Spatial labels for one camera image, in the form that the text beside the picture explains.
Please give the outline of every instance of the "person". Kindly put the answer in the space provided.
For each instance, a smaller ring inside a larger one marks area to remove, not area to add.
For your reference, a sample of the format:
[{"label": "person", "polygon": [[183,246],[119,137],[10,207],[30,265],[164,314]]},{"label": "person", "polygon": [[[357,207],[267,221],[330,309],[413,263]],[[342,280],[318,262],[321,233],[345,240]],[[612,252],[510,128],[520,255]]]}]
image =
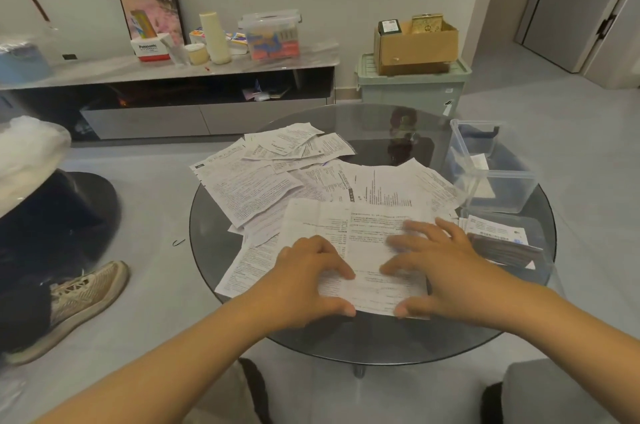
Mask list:
[{"label": "person", "polygon": [[[484,260],[455,224],[407,221],[404,228],[406,234],[388,238],[400,252],[380,271],[424,272],[432,289],[428,296],[402,301],[395,310],[398,318],[439,315],[516,334],[548,355],[617,420],[640,422],[640,341]],[[180,422],[212,382],[269,333],[327,315],[356,314],[348,301],[318,293],[318,278],[327,270],[355,277],[322,237],[298,240],[282,249],[275,266],[250,290],[36,422]]]},{"label": "person", "polygon": [[71,331],[108,308],[124,290],[129,268],[111,261],[62,284],[18,283],[0,291],[0,354],[32,362]]}]

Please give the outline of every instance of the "blue container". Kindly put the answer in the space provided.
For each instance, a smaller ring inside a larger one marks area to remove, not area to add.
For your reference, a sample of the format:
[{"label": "blue container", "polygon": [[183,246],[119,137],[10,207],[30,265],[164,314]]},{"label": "blue container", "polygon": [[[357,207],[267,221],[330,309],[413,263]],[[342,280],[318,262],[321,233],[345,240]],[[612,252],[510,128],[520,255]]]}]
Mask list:
[{"label": "blue container", "polygon": [[47,60],[33,43],[0,43],[0,83],[35,82],[51,74]]}]

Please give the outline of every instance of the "gray tile floor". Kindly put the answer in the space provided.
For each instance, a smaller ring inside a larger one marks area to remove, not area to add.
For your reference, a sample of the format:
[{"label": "gray tile floor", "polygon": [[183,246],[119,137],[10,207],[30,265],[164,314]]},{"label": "gray tile floor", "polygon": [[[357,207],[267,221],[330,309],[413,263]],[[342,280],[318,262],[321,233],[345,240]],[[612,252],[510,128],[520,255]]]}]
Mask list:
[{"label": "gray tile floor", "polygon": [[[520,132],[556,214],[557,267],[567,297],[640,336],[640,92],[607,91],[514,46],[476,60],[460,104],[466,119],[508,120]],[[23,367],[23,395],[3,422],[24,423],[162,343],[218,306],[188,243],[198,182],[188,169],[212,145],[87,148],[63,168],[111,180],[122,226],[104,260],[132,267],[127,290],[104,314]],[[455,358],[375,368],[356,380],[348,366],[262,341],[247,355],[267,381],[275,422],[478,422],[485,385],[507,366],[541,356],[511,335]]]}]

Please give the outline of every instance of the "cardboard box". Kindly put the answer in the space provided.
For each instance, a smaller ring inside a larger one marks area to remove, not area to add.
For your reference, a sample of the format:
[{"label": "cardboard box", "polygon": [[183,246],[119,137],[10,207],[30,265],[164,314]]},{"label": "cardboard box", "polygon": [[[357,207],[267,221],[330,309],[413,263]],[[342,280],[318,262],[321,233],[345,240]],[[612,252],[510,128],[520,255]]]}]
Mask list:
[{"label": "cardboard box", "polygon": [[411,21],[400,22],[402,34],[380,36],[374,31],[374,60],[378,75],[446,73],[458,59],[458,30],[443,22],[440,32],[411,33]]}]

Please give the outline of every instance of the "glass tabletop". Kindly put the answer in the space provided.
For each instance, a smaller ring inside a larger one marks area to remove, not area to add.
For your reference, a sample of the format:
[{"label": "glass tabletop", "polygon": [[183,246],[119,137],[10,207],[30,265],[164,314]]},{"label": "glass tabletop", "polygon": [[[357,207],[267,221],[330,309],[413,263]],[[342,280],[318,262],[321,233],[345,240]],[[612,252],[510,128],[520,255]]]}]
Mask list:
[{"label": "glass tabletop", "polygon": [[[376,104],[327,105],[286,116],[263,130],[311,122],[336,132],[353,145],[343,160],[367,166],[398,165],[411,157],[436,171],[443,167],[450,119],[405,107]],[[538,186],[520,213],[542,226],[551,255],[556,255],[556,226],[547,197]],[[229,221],[202,185],[191,206],[189,235],[196,264],[207,285],[218,285],[240,250],[242,237],[227,232]],[[216,295],[222,302],[226,297]],[[355,318],[331,316],[302,329],[273,333],[284,347],[316,357],[363,365],[427,363],[466,352],[500,332],[432,317],[398,320],[358,311]]]}]

